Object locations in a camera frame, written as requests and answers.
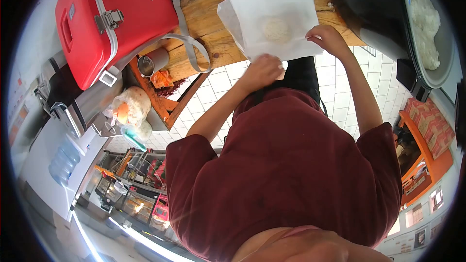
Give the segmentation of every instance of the rice ball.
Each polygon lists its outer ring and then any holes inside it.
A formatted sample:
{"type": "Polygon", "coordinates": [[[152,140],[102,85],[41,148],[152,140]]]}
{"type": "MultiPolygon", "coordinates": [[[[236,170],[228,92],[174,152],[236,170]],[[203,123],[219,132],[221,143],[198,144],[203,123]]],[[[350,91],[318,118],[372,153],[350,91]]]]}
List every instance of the rice ball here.
{"type": "Polygon", "coordinates": [[[288,24],[278,17],[270,17],[265,20],[263,32],[269,42],[286,44],[291,40],[291,31],[288,24]]]}

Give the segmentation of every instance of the white tiled floor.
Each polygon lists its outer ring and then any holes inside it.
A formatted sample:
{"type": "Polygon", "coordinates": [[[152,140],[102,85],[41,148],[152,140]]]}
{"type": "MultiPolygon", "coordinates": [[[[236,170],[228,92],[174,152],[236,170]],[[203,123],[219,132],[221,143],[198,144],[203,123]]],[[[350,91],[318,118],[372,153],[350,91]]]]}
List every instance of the white tiled floor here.
{"type": "MultiPolygon", "coordinates": [[[[376,97],[382,119],[393,125],[398,111],[405,107],[406,100],[411,97],[411,94],[396,79],[396,63],[380,52],[373,57],[361,47],[350,47],[350,49],[356,56],[372,93],[376,97]]],[[[171,131],[154,132],[147,146],[163,150],[167,144],[185,137],[194,122],[236,83],[248,65],[249,61],[242,61],[214,69],[189,101],[171,131]]],[[[346,71],[341,62],[324,51],[323,55],[316,56],[316,70],[321,98],[327,107],[329,118],[354,139],[358,139],[359,129],[354,102],[346,71]]],[[[197,75],[189,77],[189,80],[168,98],[177,100],[196,77],[197,75]]],[[[224,137],[228,134],[232,124],[232,117],[231,114],[212,141],[213,148],[223,147],[224,137]]],[[[107,149],[124,153],[128,147],[129,145],[122,137],[115,137],[107,149]]]]}

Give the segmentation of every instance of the floor tile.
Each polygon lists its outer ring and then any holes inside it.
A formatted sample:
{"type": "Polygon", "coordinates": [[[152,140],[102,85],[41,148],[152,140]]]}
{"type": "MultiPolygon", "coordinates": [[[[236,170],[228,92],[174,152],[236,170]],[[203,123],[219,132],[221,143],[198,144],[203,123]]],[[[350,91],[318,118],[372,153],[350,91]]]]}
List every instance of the floor tile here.
{"type": "Polygon", "coordinates": [[[395,103],[393,105],[400,106],[401,103],[403,102],[403,96],[404,94],[397,94],[397,97],[395,98],[395,103]]]}
{"type": "Polygon", "coordinates": [[[381,95],[381,96],[376,97],[376,101],[377,101],[379,108],[383,108],[385,106],[386,100],[387,100],[386,95],[381,95]]]}
{"type": "Polygon", "coordinates": [[[343,64],[341,63],[340,60],[336,59],[336,70],[335,70],[337,75],[346,75],[346,70],[343,67],[343,64]]]}
{"type": "Polygon", "coordinates": [[[350,92],[348,77],[346,75],[337,75],[335,80],[335,93],[350,92]]]}
{"type": "Polygon", "coordinates": [[[217,101],[215,93],[213,92],[210,85],[199,87],[199,89],[196,91],[196,94],[198,95],[199,101],[202,104],[217,101]]]}
{"type": "Polygon", "coordinates": [[[392,64],[393,60],[390,59],[387,55],[382,56],[382,64],[392,64]]]}
{"type": "Polygon", "coordinates": [[[238,79],[243,76],[247,68],[248,65],[246,64],[246,61],[241,61],[225,66],[228,78],[230,78],[230,80],[238,79]]]}
{"type": "Polygon", "coordinates": [[[345,126],[356,126],[358,125],[358,120],[356,118],[356,114],[348,114],[348,116],[346,117],[346,124],[345,126]]]}
{"type": "Polygon", "coordinates": [[[401,106],[393,106],[390,113],[390,118],[395,118],[398,116],[401,106]]]}
{"type": "Polygon", "coordinates": [[[221,146],[223,145],[222,141],[220,140],[220,138],[218,136],[215,136],[212,140],[212,142],[210,142],[211,145],[213,146],[221,146]]]}
{"type": "Polygon", "coordinates": [[[345,125],[345,131],[347,133],[349,133],[351,136],[353,136],[354,133],[356,132],[356,126],[355,125],[352,125],[352,126],[345,125]]]}
{"type": "Polygon", "coordinates": [[[356,109],[354,108],[354,101],[351,99],[349,102],[349,107],[348,107],[348,114],[355,114],[356,109]]]}
{"type": "Polygon", "coordinates": [[[354,56],[358,60],[359,65],[369,64],[369,53],[361,47],[354,47],[354,56]]]}
{"type": "Polygon", "coordinates": [[[397,98],[398,87],[390,87],[388,89],[387,101],[395,100],[397,98]]]}
{"type": "Polygon", "coordinates": [[[226,72],[217,73],[208,76],[213,92],[222,92],[229,90],[231,86],[230,79],[226,72]]]}
{"type": "Polygon", "coordinates": [[[323,102],[335,100],[335,85],[320,86],[319,91],[323,102]]]}
{"type": "Polygon", "coordinates": [[[382,121],[384,123],[388,122],[389,116],[390,116],[390,114],[382,114],[382,121]]]}
{"type": "Polygon", "coordinates": [[[385,105],[383,106],[383,112],[382,114],[390,114],[391,113],[391,109],[393,108],[393,104],[395,103],[395,101],[387,101],[385,102],[385,105]]]}
{"type": "Polygon", "coordinates": [[[193,120],[194,118],[192,117],[189,109],[187,107],[185,107],[183,109],[183,111],[179,114],[179,119],[181,119],[183,121],[183,124],[184,124],[184,121],[193,120]]]}
{"type": "Polygon", "coordinates": [[[388,119],[388,122],[393,126],[396,122],[397,118],[391,118],[391,119],[388,119]]]}
{"type": "Polygon", "coordinates": [[[408,99],[408,98],[411,98],[411,97],[412,97],[411,92],[406,91],[405,96],[403,96],[403,99],[408,99]]]}
{"type": "Polygon", "coordinates": [[[331,117],[333,115],[333,101],[324,102],[325,108],[327,108],[327,115],[331,117]]]}
{"type": "Polygon", "coordinates": [[[209,79],[204,79],[204,82],[202,82],[201,86],[200,87],[204,87],[204,86],[208,86],[210,85],[210,82],[209,82],[209,79]]]}
{"type": "Polygon", "coordinates": [[[191,85],[190,81],[185,81],[179,86],[179,88],[176,91],[179,92],[180,94],[183,94],[184,91],[186,91],[186,89],[188,89],[190,85],[191,85]]]}
{"type": "Polygon", "coordinates": [[[203,114],[204,114],[204,112],[201,112],[201,113],[193,113],[193,114],[191,114],[191,115],[192,115],[192,117],[194,118],[194,120],[198,120],[203,114]]]}
{"type": "Polygon", "coordinates": [[[333,109],[349,107],[350,94],[350,92],[335,93],[335,103],[333,104],[333,109]]]}
{"type": "Polygon", "coordinates": [[[202,103],[199,101],[199,98],[197,97],[191,98],[186,106],[188,107],[189,112],[191,114],[200,113],[204,111],[202,103]]]}
{"type": "Polygon", "coordinates": [[[406,91],[407,91],[406,88],[403,86],[403,84],[400,83],[400,84],[398,85],[397,94],[405,94],[406,91]]]}
{"type": "Polygon", "coordinates": [[[398,88],[398,86],[400,85],[399,81],[397,80],[397,73],[396,72],[392,72],[391,73],[391,78],[390,78],[390,87],[396,87],[398,88]]]}
{"type": "Polygon", "coordinates": [[[178,141],[179,139],[181,139],[181,136],[179,135],[179,133],[171,133],[170,135],[172,136],[172,139],[174,141],[178,141]]]}
{"type": "Polygon", "coordinates": [[[170,136],[170,134],[168,133],[168,131],[160,131],[160,135],[164,138],[164,139],[171,139],[172,137],[170,136]]]}
{"type": "Polygon", "coordinates": [[[348,108],[338,108],[338,109],[333,109],[333,116],[332,120],[333,122],[339,122],[339,121],[344,121],[346,120],[346,116],[348,114],[348,108]]]}
{"type": "Polygon", "coordinates": [[[369,69],[369,65],[359,65],[361,67],[361,70],[363,71],[364,77],[367,79],[367,73],[369,69]]]}
{"type": "Polygon", "coordinates": [[[194,75],[191,75],[188,77],[189,81],[192,83],[196,80],[196,78],[199,76],[200,73],[197,73],[197,74],[194,74],[194,75]]]}
{"type": "Polygon", "coordinates": [[[227,129],[230,129],[230,125],[228,124],[227,121],[225,121],[225,123],[223,123],[222,127],[220,128],[220,130],[227,130],[227,129]]]}
{"type": "Polygon", "coordinates": [[[407,98],[404,98],[403,101],[401,102],[401,110],[404,110],[406,107],[406,102],[408,101],[407,98]]]}
{"type": "Polygon", "coordinates": [[[369,57],[368,72],[381,72],[382,70],[382,55],[378,54],[375,57],[369,57]]]}
{"type": "Polygon", "coordinates": [[[195,120],[187,120],[187,121],[184,121],[184,125],[186,125],[186,128],[189,130],[191,128],[192,125],[194,125],[196,121],[195,120]]]}
{"type": "Polygon", "coordinates": [[[217,92],[217,93],[215,94],[215,97],[216,97],[217,99],[220,99],[220,98],[222,98],[222,96],[224,96],[225,93],[227,93],[227,92],[228,92],[228,91],[217,92]]]}
{"type": "Polygon", "coordinates": [[[220,72],[225,72],[225,67],[218,67],[218,68],[212,69],[212,72],[210,73],[210,75],[217,74],[220,72]]]}
{"type": "Polygon", "coordinates": [[[380,72],[380,80],[391,79],[391,69],[393,64],[382,64],[382,71],[380,72]]]}
{"type": "Polygon", "coordinates": [[[168,96],[167,98],[172,101],[178,101],[178,99],[181,97],[181,94],[178,92],[174,93],[173,95],[168,96]]]}
{"type": "Polygon", "coordinates": [[[370,89],[378,88],[379,80],[380,72],[367,73],[367,83],[369,84],[370,89]]]}
{"type": "Polygon", "coordinates": [[[314,57],[316,59],[316,67],[335,66],[335,56],[330,55],[326,50],[323,51],[322,55],[314,57]]]}
{"type": "Polygon", "coordinates": [[[224,137],[228,135],[228,131],[229,130],[226,129],[218,131],[218,136],[220,137],[220,140],[224,140],[224,137]]]}
{"type": "Polygon", "coordinates": [[[204,103],[202,104],[202,107],[204,107],[204,110],[207,111],[209,108],[211,108],[215,102],[209,102],[209,103],[204,103]]]}
{"type": "Polygon", "coordinates": [[[320,86],[335,84],[335,66],[316,67],[320,86]]]}
{"type": "Polygon", "coordinates": [[[390,81],[388,80],[380,81],[379,87],[377,89],[377,95],[387,95],[389,86],[390,86],[390,81]]]}
{"type": "Polygon", "coordinates": [[[177,131],[178,131],[178,134],[179,134],[182,138],[186,137],[186,134],[188,133],[188,129],[185,128],[185,127],[179,128],[179,129],[177,129],[177,131]]]}
{"type": "Polygon", "coordinates": [[[338,125],[342,130],[345,128],[345,121],[338,121],[335,124],[338,125]]]}

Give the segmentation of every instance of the maroon shirt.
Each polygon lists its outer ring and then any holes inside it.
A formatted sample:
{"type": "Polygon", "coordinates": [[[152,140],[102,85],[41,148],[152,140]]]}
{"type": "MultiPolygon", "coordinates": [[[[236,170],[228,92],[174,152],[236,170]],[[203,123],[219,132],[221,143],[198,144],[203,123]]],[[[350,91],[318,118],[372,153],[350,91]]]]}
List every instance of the maroon shirt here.
{"type": "Polygon", "coordinates": [[[313,225],[374,246],[399,214],[390,124],[355,143],[298,90],[271,90],[256,106],[243,101],[220,157],[200,135],[166,153],[170,223],[208,261],[230,261],[247,239],[278,227],[313,225]]]}

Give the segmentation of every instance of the white rice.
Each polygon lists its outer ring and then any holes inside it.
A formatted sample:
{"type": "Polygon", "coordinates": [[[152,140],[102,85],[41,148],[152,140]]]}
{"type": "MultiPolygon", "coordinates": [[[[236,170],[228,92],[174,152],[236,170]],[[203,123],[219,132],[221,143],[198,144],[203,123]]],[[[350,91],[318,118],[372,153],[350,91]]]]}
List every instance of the white rice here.
{"type": "Polygon", "coordinates": [[[440,15],[430,0],[411,0],[408,12],[412,19],[412,29],[417,51],[424,68],[435,70],[439,67],[439,52],[435,48],[434,36],[440,27],[440,15]]]}

